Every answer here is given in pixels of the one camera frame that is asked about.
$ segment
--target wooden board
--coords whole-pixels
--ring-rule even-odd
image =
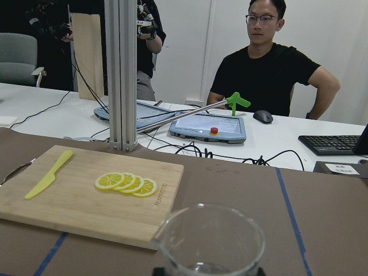
[[[24,195],[67,149],[74,156],[56,173],[55,181],[25,200]],[[55,145],[0,188],[0,217],[151,248],[151,237],[171,211],[183,169],[179,164]],[[95,180],[112,171],[151,178],[158,185],[157,192],[139,198],[96,189]]]
[[[81,99],[94,97],[86,83],[97,96],[104,95],[104,72],[102,69],[101,23],[98,14],[72,13],[74,51],[78,68],[78,93]]]

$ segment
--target cutting board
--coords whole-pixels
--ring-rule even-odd
[[[65,150],[74,156],[56,173],[55,181],[25,200]],[[183,169],[179,164],[55,145],[0,188],[0,217],[151,248],[151,237],[171,212]],[[95,180],[109,172],[151,178],[158,189],[145,198],[96,189]]]

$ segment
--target eyeglasses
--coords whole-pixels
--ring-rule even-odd
[[[252,14],[249,14],[246,16],[246,19],[247,19],[247,24],[255,25],[257,24],[257,19],[259,18],[259,24],[261,24],[262,26],[266,26],[271,22],[272,18],[274,17],[276,16],[271,16],[269,14],[265,14],[263,16],[253,16]]]

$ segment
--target black keyboard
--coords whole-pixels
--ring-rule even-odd
[[[355,155],[352,148],[360,135],[308,136],[301,135],[299,140],[316,155]]]

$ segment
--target man's left arm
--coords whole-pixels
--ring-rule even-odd
[[[339,81],[323,66],[318,67],[308,83],[317,88],[317,96],[309,118],[317,120],[328,109],[340,90]]]
[[[145,43],[147,45],[147,48],[148,48],[148,50],[151,53],[159,53],[159,52],[161,52],[161,49],[162,49],[162,40],[161,40],[161,38],[158,35],[156,35],[156,37],[153,40],[150,40],[151,34],[149,34],[149,33],[142,33],[142,34],[138,34],[138,38],[145,40]]]

